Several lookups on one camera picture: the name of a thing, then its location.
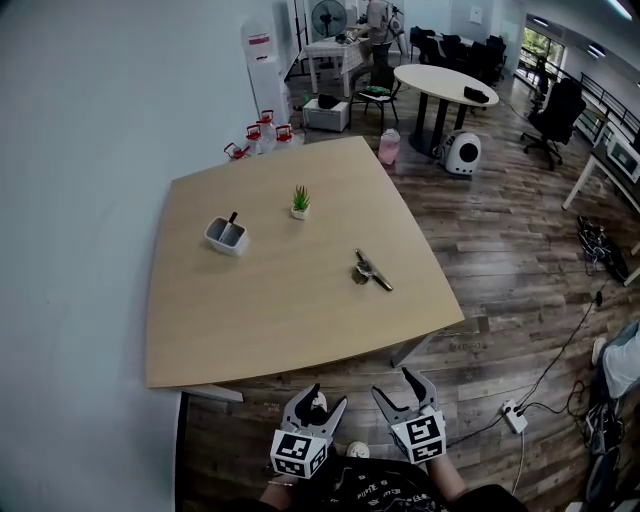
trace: white box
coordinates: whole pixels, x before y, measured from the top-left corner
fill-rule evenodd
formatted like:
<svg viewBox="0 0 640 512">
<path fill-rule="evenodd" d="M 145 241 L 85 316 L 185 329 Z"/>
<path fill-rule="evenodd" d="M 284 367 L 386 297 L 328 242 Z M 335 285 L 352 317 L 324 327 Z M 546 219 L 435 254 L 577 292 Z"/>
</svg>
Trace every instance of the white box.
<svg viewBox="0 0 640 512">
<path fill-rule="evenodd" d="M 227 231 L 224 242 L 222 242 L 220 236 L 228 222 L 228 219 L 216 217 L 207 227 L 204 232 L 204 237 L 216 251 L 226 254 L 227 256 L 235 256 L 238 258 L 242 256 L 247 245 L 249 245 L 249 235 L 247 235 L 246 228 L 239 224 L 233 224 L 230 226 L 229 231 Z"/>
<path fill-rule="evenodd" d="M 303 109 L 304 124 L 309 128 L 320 130 L 332 130 L 341 132 L 349 122 L 349 104 L 341 101 L 335 107 L 320 108 L 318 100 L 314 99 L 307 103 Z"/>
<path fill-rule="evenodd" d="M 276 430 L 271 445 L 273 470 L 282 475 L 311 478 L 327 459 L 327 440 Z"/>
<path fill-rule="evenodd" d="M 439 457 L 447 452 L 442 411 L 427 406 L 419 418 L 389 425 L 391 437 L 411 464 Z"/>
</svg>

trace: storage box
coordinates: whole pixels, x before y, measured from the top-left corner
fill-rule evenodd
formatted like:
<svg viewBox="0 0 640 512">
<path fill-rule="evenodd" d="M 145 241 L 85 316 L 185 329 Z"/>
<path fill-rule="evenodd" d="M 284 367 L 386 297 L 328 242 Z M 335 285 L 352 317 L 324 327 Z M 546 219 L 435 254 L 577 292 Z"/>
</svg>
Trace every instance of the storage box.
<svg viewBox="0 0 640 512">
<path fill-rule="evenodd" d="M 304 124 L 309 128 L 341 132 L 349 122 L 349 104 L 345 101 L 341 101 L 335 107 L 328 109 L 320 108 L 318 100 L 314 99 L 304 106 L 302 112 Z"/>
<path fill-rule="evenodd" d="M 249 244 L 247 230 L 238 224 L 233 224 L 227 231 L 224 241 L 221 241 L 220 236 L 228 222 L 228 219 L 216 217 L 207 227 L 204 236 L 216 251 L 227 256 L 240 257 Z"/>
</svg>

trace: office chair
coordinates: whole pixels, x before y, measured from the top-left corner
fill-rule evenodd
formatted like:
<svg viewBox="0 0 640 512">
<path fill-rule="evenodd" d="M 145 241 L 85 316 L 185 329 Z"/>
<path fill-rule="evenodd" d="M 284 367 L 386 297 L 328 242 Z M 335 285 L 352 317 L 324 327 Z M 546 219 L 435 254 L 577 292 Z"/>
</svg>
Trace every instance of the office chair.
<svg viewBox="0 0 640 512">
<path fill-rule="evenodd" d="M 360 68 L 353 73 L 351 76 L 351 99 L 349 100 L 349 127 L 351 127 L 351 110 L 354 104 L 364 103 L 364 115 L 367 115 L 367 109 L 369 108 L 369 103 L 375 104 L 380 109 L 380 135 L 384 132 L 384 106 L 387 103 L 391 103 L 391 108 L 393 109 L 393 115 L 396 117 L 396 123 L 398 120 L 398 113 L 396 112 L 396 106 L 394 105 L 394 101 L 396 100 L 396 95 L 398 94 L 398 89 L 400 89 L 400 82 L 396 80 L 396 77 L 393 73 L 394 68 L 391 66 L 385 65 L 374 65 L 374 66 L 366 66 Z M 363 76 L 371 73 L 371 80 L 369 85 L 374 85 L 378 87 L 384 87 L 385 89 L 389 89 L 391 94 L 389 96 L 375 96 L 372 93 L 368 92 L 366 89 L 356 90 L 356 84 L 358 80 L 360 80 Z"/>
<path fill-rule="evenodd" d="M 558 82 L 551 90 L 551 97 L 547 108 L 542 112 L 533 112 L 529 115 L 529 122 L 538 130 L 542 137 L 534 137 L 523 133 L 520 140 L 525 137 L 531 139 L 533 144 L 524 148 L 528 153 L 530 148 L 542 149 L 549 158 L 549 169 L 553 171 L 553 156 L 558 157 L 558 165 L 562 165 L 562 155 L 558 152 L 557 142 L 568 144 L 573 134 L 573 123 L 582 114 L 587 104 L 582 99 L 582 87 L 579 83 L 569 78 Z"/>
<path fill-rule="evenodd" d="M 459 43 L 460 41 L 462 41 L 462 39 L 460 39 L 460 36 L 456 36 L 456 35 L 445 35 L 442 34 L 442 41 L 446 41 L 447 43 Z"/>
<path fill-rule="evenodd" d="M 409 43 L 411 44 L 411 62 L 413 62 L 413 48 L 420 47 L 424 44 L 424 42 L 430 38 L 435 36 L 436 33 L 433 30 L 422 30 L 420 27 L 412 27 L 409 31 Z"/>
<path fill-rule="evenodd" d="M 420 64 L 444 67 L 444 58 L 440 55 L 438 41 L 427 38 L 418 48 L 420 49 Z"/>
<path fill-rule="evenodd" d="M 504 44 L 501 37 L 489 36 L 486 47 L 493 64 L 493 73 L 491 73 L 491 76 L 487 75 L 487 80 L 490 82 L 488 85 L 491 85 L 496 83 L 502 76 L 502 68 L 506 60 L 504 52 L 507 49 L 507 45 Z"/>
<path fill-rule="evenodd" d="M 442 36 L 440 47 L 444 53 L 444 66 L 465 73 L 468 66 L 468 49 L 460 42 L 459 36 Z"/>
</svg>

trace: small potted plant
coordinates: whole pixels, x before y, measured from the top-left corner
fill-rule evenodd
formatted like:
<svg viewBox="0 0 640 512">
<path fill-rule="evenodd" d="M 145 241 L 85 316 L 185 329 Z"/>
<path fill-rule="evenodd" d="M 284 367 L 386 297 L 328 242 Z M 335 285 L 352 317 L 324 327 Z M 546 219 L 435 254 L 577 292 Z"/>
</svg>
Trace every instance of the small potted plant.
<svg viewBox="0 0 640 512">
<path fill-rule="evenodd" d="M 305 187 L 297 186 L 293 194 L 291 215 L 298 220 L 306 220 L 309 216 L 309 192 Z"/>
</svg>

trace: extension cord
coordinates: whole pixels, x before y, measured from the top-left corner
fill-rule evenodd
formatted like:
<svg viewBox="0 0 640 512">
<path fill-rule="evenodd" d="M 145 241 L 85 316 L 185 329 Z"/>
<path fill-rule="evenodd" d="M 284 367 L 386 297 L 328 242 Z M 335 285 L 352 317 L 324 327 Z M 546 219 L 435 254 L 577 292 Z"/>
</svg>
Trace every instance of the extension cord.
<svg viewBox="0 0 640 512">
<path fill-rule="evenodd" d="M 516 434 L 522 433 L 527 426 L 527 418 L 524 414 L 517 412 L 518 408 L 513 400 L 508 400 L 502 404 L 502 414 Z"/>
</svg>

